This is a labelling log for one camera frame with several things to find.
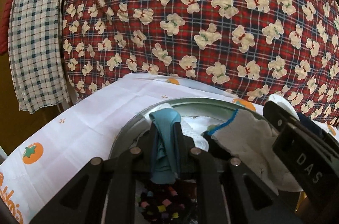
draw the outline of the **red plaid blanket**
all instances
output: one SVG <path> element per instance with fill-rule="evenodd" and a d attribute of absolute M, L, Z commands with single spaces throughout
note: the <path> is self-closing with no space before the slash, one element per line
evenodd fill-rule
<path fill-rule="evenodd" d="M 188 77 L 334 124 L 335 0 L 65 0 L 68 75 L 86 97 L 129 72 Z"/>

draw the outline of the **white plastic piece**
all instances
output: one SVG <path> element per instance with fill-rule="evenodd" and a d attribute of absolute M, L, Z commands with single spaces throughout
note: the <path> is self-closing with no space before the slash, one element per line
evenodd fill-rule
<path fill-rule="evenodd" d="M 278 106 L 285 109 L 289 114 L 291 114 L 298 121 L 300 121 L 299 116 L 297 112 L 294 110 L 294 108 L 292 107 L 292 105 L 282 96 L 279 96 L 277 94 L 271 94 L 270 96 L 268 96 L 267 101 L 272 101 L 276 103 Z"/>

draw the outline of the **hanging towel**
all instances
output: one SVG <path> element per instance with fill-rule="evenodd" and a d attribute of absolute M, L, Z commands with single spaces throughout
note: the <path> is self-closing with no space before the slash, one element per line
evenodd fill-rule
<path fill-rule="evenodd" d="M 265 120 L 238 109 L 225 123 L 208 132 L 222 148 L 241 159 L 275 193 L 301 191 L 298 182 L 274 154 L 277 132 Z"/>
<path fill-rule="evenodd" d="M 0 55 L 8 51 L 8 25 L 10 24 L 12 3 L 13 0 L 6 1 L 0 20 Z"/>
<path fill-rule="evenodd" d="M 62 0 L 13 0 L 8 32 L 11 75 L 19 109 L 69 102 L 60 58 Z"/>

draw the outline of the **teal cloth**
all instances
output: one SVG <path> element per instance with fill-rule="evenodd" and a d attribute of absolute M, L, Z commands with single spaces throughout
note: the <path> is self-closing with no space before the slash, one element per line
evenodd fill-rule
<path fill-rule="evenodd" d="M 158 129 L 158 150 L 151 181 L 155 184 L 173 184 L 177 172 L 173 125 L 181 121 L 181 116 L 172 108 L 164 108 L 150 113 L 150 119 Z"/>

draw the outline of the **wooden surface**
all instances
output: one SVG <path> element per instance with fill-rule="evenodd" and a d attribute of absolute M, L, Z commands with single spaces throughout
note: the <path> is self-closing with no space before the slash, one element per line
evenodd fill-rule
<path fill-rule="evenodd" d="M 6 0 L 0 0 L 0 16 Z M 19 111 L 14 92 L 8 53 L 0 56 L 0 146 L 9 155 L 28 137 L 59 114 L 57 106 L 46 107 L 34 114 Z"/>

